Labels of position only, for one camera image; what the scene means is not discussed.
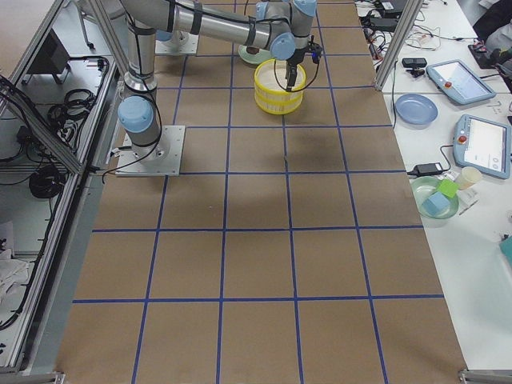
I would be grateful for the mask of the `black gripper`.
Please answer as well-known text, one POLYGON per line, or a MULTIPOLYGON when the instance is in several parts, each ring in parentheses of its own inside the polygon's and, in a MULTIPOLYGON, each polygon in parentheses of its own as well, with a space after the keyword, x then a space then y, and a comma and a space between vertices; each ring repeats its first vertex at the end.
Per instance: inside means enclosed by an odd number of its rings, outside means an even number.
POLYGON ((297 48, 286 60, 286 91, 293 90, 297 79, 297 65, 301 64, 307 55, 311 56, 314 64, 319 64, 322 47, 316 43, 313 35, 306 39, 306 45, 303 48, 297 48))

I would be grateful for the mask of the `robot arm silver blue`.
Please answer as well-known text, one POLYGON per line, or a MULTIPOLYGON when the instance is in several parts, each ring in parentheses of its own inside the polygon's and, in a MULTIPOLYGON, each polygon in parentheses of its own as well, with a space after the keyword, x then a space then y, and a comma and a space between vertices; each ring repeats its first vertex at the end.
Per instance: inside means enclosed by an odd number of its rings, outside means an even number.
POLYGON ((156 31, 156 40, 169 47, 180 47, 189 40, 189 34, 183 31, 168 32, 164 30, 156 31))
POLYGON ((193 1, 124 1, 129 58, 124 83, 129 93, 118 107, 118 120, 131 140, 136 161, 151 163, 168 153, 155 101, 156 34, 186 32, 270 52, 286 63, 286 91, 294 89, 298 65, 322 48, 311 34, 315 1, 259 2, 254 16, 224 12, 193 1))

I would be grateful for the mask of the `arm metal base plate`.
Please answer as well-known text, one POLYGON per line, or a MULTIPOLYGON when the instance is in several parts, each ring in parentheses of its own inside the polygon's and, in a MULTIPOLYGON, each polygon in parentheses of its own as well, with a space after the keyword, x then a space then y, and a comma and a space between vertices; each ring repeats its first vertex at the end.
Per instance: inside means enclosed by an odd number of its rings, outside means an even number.
POLYGON ((196 55, 197 50, 197 35, 181 31, 173 34, 159 31, 156 35, 155 54, 157 56, 196 55))
POLYGON ((158 144, 141 148, 132 146, 129 135, 125 134, 123 145, 128 149, 120 152, 115 174, 126 177, 179 176, 185 135, 184 126, 164 126, 158 144))

